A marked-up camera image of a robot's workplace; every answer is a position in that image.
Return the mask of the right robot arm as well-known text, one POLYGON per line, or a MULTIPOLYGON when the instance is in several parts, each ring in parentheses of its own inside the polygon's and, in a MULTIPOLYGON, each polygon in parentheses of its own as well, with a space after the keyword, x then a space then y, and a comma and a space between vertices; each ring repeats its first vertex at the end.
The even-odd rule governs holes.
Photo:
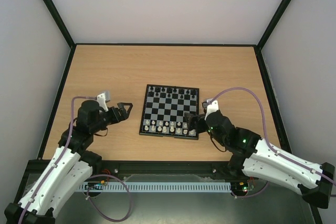
POLYGON ((329 163, 316 164, 268 144, 260 135, 236 127, 219 110, 209 115, 185 113, 189 130, 207 132, 232 156, 227 172, 233 177, 256 177, 291 189, 302 199, 321 209, 329 206, 335 168, 329 163))

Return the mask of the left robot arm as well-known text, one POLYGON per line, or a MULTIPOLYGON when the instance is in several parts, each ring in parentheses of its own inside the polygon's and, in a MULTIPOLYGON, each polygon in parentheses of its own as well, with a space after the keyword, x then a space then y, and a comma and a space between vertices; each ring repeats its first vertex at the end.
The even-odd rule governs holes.
POLYGON ((87 179, 102 176, 102 157, 87 148, 109 125, 125 121, 132 103, 108 107, 103 95, 84 97, 78 112, 71 112, 53 157, 33 187, 4 214, 8 223, 55 223, 62 207, 87 179))

